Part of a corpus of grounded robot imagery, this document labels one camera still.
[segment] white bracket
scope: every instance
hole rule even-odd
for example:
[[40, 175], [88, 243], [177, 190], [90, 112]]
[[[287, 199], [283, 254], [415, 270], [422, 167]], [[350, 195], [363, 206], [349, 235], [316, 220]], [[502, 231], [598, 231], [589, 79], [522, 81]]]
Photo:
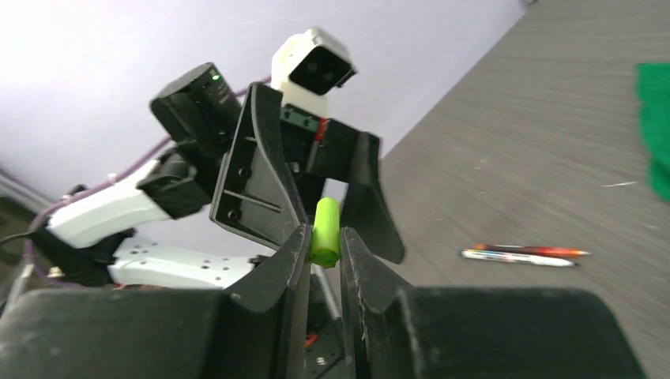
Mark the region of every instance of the white bracket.
[[224, 257], [127, 238], [108, 266], [118, 284], [171, 288], [226, 288], [250, 272], [249, 257]]

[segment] white wall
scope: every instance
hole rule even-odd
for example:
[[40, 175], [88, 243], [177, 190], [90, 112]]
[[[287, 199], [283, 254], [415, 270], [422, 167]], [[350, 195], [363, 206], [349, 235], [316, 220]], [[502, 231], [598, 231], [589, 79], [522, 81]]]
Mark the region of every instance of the white wall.
[[[164, 135], [147, 104], [165, 83], [213, 61], [246, 87], [314, 25], [359, 69], [333, 114], [388, 151], [523, 13], [518, 0], [0, 0], [0, 167], [53, 198], [100, 182]], [[264, 250], [208, 214], [141, 230], [213, 253]]]

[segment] screw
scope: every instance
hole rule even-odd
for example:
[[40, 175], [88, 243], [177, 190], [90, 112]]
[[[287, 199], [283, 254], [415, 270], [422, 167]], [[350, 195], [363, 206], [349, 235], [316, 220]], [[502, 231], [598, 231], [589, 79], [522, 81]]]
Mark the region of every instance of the screw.
[[228, 218], [230, 219], [230, 221], [237, 221], [239, 220], [239, 214], [235, 211], [229, 211]]

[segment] gray floor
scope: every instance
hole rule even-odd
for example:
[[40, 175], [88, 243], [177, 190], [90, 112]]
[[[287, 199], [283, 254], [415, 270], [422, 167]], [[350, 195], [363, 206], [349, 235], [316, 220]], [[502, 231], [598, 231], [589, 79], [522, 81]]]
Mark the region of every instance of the gray floor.
[[[532, 6], [385, 158], [409, 254], [396, 270], [419, 285], [591, 290], [649, 376], [670, 377], [670, 205], [646, 186], [634, 98], [634, 66], [670, 61], [668, 17], [668, 0]], [[595, 255], [579, 269], [457, 256], [474, 242]]]

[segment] green foam piece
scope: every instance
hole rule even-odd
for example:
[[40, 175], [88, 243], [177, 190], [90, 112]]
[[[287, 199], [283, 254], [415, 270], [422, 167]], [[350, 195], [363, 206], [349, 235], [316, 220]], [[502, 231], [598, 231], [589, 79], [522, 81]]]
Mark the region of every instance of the green foam piece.
[[340, 260], [340, 204], [330, 197], [316, 204], [310, 260], [323, 268], [333, 268]]
[[639, 125], [649, 151], [649, 186], [670, 201], [670, 63], [642, 63], [638, 70]]

